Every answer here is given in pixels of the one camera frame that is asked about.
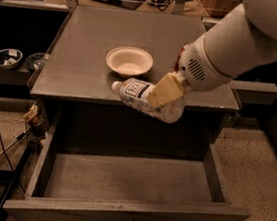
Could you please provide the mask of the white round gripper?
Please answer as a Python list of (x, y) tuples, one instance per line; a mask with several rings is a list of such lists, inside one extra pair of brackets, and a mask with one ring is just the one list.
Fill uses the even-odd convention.
[(186, 93), (186, 82), (191, 91), (207, 92), (232, 80), (231, 76), (224, 75), (213, 66), (206, 53), (204, 41), (205, 37), (200, 36), (193, 43), (187, 43), (181, 48), (179, 72), (167, 73), (147, 96), (152, 108), (164, 107), (182, 98)]

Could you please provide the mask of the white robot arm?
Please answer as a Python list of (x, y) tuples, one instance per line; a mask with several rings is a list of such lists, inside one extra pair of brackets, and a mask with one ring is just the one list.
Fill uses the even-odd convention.
[(276, 61), (277, 0), (243, 0), (211, 30), (180, 48), (175, 70), (156, 83), (148, 102), (159, 108)]

